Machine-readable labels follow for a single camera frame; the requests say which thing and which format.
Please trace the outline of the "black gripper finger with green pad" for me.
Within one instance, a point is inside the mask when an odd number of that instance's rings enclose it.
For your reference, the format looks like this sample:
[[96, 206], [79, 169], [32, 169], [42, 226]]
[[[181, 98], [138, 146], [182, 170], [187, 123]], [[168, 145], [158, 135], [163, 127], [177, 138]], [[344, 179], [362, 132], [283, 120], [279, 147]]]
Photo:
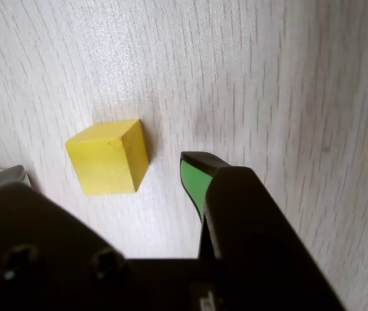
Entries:
[[223, 266], [228, 310], [342, 310], [343, 305], [259, 177], [208, 152], [182, 152], [180, 178]]

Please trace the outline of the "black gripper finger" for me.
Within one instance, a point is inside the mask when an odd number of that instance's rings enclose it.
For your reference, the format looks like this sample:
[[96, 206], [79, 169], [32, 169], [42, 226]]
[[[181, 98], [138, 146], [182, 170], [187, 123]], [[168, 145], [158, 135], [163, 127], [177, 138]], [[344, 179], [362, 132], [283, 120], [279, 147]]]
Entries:
[[34, 190], [25, 168], [0, 170], [0, 310], [120, 310], [122, 256]]

